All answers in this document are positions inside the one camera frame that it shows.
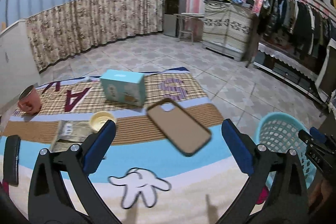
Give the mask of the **person right hand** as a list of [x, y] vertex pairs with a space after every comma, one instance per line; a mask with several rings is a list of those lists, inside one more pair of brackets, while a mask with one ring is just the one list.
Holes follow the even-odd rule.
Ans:
[[309, 214], [316, 213], [329, 199], [333, 192], [333, 187], [327, 180], [321, 180], [309, 194], [308, 205]]

